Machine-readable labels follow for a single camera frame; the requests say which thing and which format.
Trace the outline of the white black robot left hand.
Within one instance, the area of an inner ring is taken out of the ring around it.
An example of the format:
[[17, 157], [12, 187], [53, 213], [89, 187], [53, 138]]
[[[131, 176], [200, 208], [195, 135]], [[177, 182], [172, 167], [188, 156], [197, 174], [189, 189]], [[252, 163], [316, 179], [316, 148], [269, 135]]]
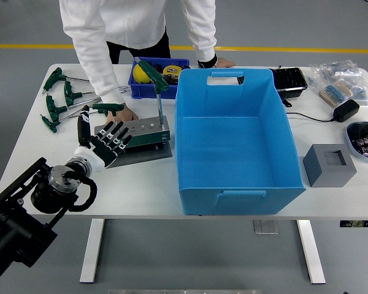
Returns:
[[99, 132], [92, 135], [90, 127], [90, 108], [84, 106], [77, 119], [79, 147], [68, 160], [83, 168], [83, 174], [90, 176], [108, 168], [132, 139], [123, 123], [109, 122]]

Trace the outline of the person's right hand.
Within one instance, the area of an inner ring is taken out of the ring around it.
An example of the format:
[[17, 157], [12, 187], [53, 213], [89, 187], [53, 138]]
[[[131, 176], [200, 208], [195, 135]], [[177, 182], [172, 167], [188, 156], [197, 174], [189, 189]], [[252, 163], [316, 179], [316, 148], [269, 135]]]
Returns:
[[118, 123], [120, 121], [125, 122], [139, 119], [139, 117], [129, 107], [127, 107], [126, 104], [122, 104], [122, 106], [122, 110], [108, 114], [106, 124], [110, 122]]

